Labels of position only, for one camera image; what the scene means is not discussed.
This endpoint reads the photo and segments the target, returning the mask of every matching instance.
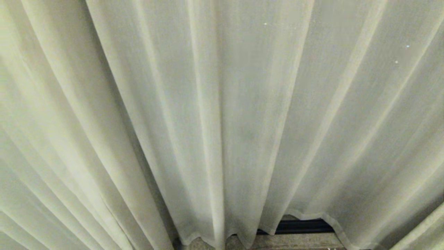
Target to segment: curtain fold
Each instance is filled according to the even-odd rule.
[[[391,250],[442,249],[444,247],[444,204],[436,208],[414,230],[400,240]]]
[[[31,249],[172,249],[86,4],[2,12],[2,210],[36,240],[5,233]]]
[[[163,250],[177,229],[248,248],[292,214],[388,249],[442,223],[443,1],[1,12],[5,246]]]

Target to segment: floor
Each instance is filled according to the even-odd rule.
[[[296,219],[285,215],[283,220]],[[179,245],[177,250],[213,250],[201,238],[188,246]],[[226,250],[245,250],[238,237],[233,235],[226,241]],[[280,234],[258,235],[250,250],[346,250],[334,233],[326,234]]]

